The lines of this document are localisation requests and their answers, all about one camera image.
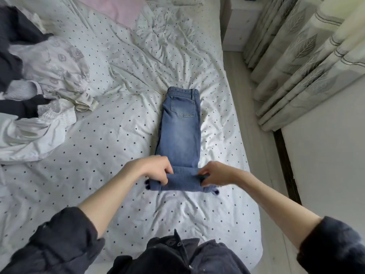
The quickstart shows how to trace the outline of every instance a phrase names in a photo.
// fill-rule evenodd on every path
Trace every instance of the person's left arm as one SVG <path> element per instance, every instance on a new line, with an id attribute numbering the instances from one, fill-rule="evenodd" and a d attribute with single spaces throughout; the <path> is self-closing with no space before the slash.
<path id="1" fill-rule="evenodd" d="M 84 273 L 103 249 L 101 236 L 135 181 L 148 176 L 166 184 L 166 173 L 172 173 L 167 157 L 128 162 L 79 206 L 65 208 L 39 226 L 1 274 Z"/>

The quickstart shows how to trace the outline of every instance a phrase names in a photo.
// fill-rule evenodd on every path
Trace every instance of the nightstand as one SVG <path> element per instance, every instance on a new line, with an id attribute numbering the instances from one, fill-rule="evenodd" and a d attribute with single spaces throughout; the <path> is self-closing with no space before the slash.
<path id="1" fill-rule="evenodd" d="M 226 0 L 221 16 L 223 51 L 243 51 L 262 8 L 260 0 Z"/>

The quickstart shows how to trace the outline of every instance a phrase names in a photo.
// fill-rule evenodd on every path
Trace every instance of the person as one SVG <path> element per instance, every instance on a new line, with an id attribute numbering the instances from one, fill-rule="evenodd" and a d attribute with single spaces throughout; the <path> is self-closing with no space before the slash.
<path id="1" fill-rule="evenodd" d="M 1 274 L 84 273 L 102 250 L 102 235 L 135 181 L 147 176 L 166 184 L 166 173 L 173 173 L 167 157 L 128 162 L 79 206 L 65 208 L 39 226 Z M 365 248 L 345 223 L 322 218 L 251 173 L 220 162 L 209 162 L 199 175 L 209 175 L 202 186 L 236 184 L 245 190 L 299 250 L 298 262 L 308 273 L 365 273 Z M 151 239 L 138 258 L 117 257 L 108 273 L 249 273 L 224 244 L 212 240 L 198 246 L 198 241 L 181 240 L 176 231 Z"/>

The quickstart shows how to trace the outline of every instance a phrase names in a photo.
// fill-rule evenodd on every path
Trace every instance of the white bedding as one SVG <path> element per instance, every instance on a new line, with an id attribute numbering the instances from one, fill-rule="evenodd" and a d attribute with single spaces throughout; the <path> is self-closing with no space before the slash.
<path id="1" fill-rule="evenodd" d="M 153 154 L 169 86 L 201 95 L 200 166 L 218 160 L 249 170 L 223 69 L 219 0 L 189 8 L 144 7 L 130 33 L 73 0 L 11 0 L 79 48 L 100 105 L 78 112 L 66 141 L 46 159 L 0 168 L 0 269 L 38 225 L 75 206 L 127 161 Z M 138 181 L 105 233 L 97 262 L 138 256 L 147 241 L 177 229 L 182 238 L 224 242 L 252 269 L 262 255 L 258 205 L 241 189 L 219 196 L 151 192 Z"/>

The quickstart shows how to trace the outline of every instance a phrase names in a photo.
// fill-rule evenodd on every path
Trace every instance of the light wooden floor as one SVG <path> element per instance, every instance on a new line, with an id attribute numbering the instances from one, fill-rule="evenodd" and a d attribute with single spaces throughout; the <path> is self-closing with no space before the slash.
<path id="1" fill-rule="evenodd" d="M 224 66 L 232 91 L 242 140 L 251 172 L 265 184 L 288 195 L 272 132 L 264 132 L 257 124 L 252 99 L 254 84 L 249 79 L 242 56 L 223 52 Z M 296 262 L 296 250 L 278 226 L 261 212 L 263 256 L 252 274 L 306 273 Z"/>

